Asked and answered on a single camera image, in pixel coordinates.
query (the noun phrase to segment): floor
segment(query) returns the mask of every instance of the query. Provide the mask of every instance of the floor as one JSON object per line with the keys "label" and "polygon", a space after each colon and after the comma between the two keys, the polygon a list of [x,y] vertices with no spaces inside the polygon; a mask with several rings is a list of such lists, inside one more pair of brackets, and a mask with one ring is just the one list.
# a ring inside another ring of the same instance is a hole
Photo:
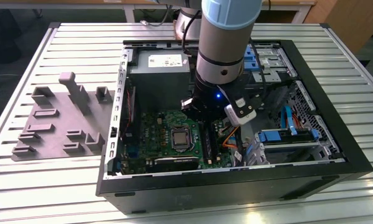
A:
{"label": "floor", "polygon": [[[136,10],[136,20],[158,22],[164,12],[164,10],[154,10],[153,12]],[[5,75],[0,76],[0,115],[50,22],[125,22],[124,12],[117,9],[42,10],[42,18],[40,19],[36,18],[32,10],[12,10],[12,14],[22,30],[22,36],[16,40],[22,56],[13,63],[0,64],[0,75]],[[358,52],[357,57],[360,60],[370,60],[366,68],[373,75],[373,38]]]}

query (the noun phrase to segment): wooden desk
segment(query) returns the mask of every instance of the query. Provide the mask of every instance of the wooden desk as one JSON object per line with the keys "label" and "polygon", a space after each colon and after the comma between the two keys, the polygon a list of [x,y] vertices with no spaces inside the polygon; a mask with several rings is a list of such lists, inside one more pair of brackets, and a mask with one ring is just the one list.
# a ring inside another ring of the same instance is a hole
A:
{"label": "wooden desk", "polygon": [[[317,0],[270,0],[272,11],[294,11],[292,23],[302,23]],[[269,10],[268,0],[261,10]],[[134,9],[165,9],[165,5],[146,0],[0,0],[0,8],[9,9],[122,9],[126,22],[136,22]]]}

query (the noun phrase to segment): motherboard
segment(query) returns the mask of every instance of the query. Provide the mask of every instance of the motherboard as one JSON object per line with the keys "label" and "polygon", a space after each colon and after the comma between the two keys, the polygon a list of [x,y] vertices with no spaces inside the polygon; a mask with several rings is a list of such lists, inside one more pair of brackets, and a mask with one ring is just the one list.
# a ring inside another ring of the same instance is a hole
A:
{"label": "motherboard", "polygon": [[[218,133],[224,128],[222,121],[214,121],[213,128]],[[164,164],[174,164],[180,160],[186,160],[188,163],[181,166],[194,163],[197,169],[230,167],[229,152],[222,150],[212,160],[205,158],[204,150],[198,123],[188,119],[182,112],[142,113],[140,142],[137,145],[125,146],[128,154],[124,163],[125,174],[146,173],[152,163],[158,161]]]}

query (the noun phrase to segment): black cable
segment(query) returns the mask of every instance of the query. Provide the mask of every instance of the black cable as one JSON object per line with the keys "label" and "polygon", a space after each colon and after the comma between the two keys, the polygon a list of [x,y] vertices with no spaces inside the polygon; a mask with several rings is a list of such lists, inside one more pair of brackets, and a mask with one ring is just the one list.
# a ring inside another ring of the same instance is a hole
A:
{"label": "black cable", "polygon": [[261,98],[264,99],[264,97],[265,97],[265,95],[266,95],[266,81],[265,81],[265,75],[264,75],[262,67],[261,67],[260,55],[258,55],[258,53],[257,53],[257,49],[256,49],[256,46],[254,46],[254,43],[253,43],[252,38],[249,39],[249,44],[252,45],[252,49],[253,49],[253,52],[254,52],[254,55],[256,55],[256,63],[257,63],[258,68],[260,68],[260,75],[261,75],[261,80],[262,80],[262,93],[261,93]]}
{"label": "black cable", "polygon": [[193,20],[197,18],[197,15],[200,14],[200,10],[194,13],[192,19],[189,20],[189,23],[186,24],[186,27],[185,27],[185,30],[184,30],[184,34],[182,34],[182,41],[181,41],[181,49],[182,49],[182,52],[184,54],[189,55],[189,52],[188,50],[185,49],[185,38],[186,38],[186,33],[188,33],[188,30],[189,30],[189,27],[193,23]]}
{"label": "black cable", "polygon": [[164,22],[165,22],[165,20],[166,20],[166,18],[168,18],[168,13],[169,13],[170,9],[173,8],[173,6],[168,6],[168,5],[166,5],[166,8],[168,8],[168,10],[166,10],[166,13],[164,14],[164,17],[162,17],[162,19],[161,19],[160,24],[154,25],[154,24],[146,23],[148,26],[160,27],[160,26],[164,24]]}

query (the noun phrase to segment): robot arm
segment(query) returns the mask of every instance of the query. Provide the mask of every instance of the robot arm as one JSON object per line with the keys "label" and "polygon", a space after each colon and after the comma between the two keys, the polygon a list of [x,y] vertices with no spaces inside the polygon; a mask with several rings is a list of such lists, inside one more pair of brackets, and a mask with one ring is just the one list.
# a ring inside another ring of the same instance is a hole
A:
{"label": "robot arm", "polygon": [[201,9],[201,28],[193,98],[181,102],[194,120],[226,114],[233,126],[254,118],[257,99],[244,93],[244,53],[261,10],[261,0],[156,0],[157,3]]}

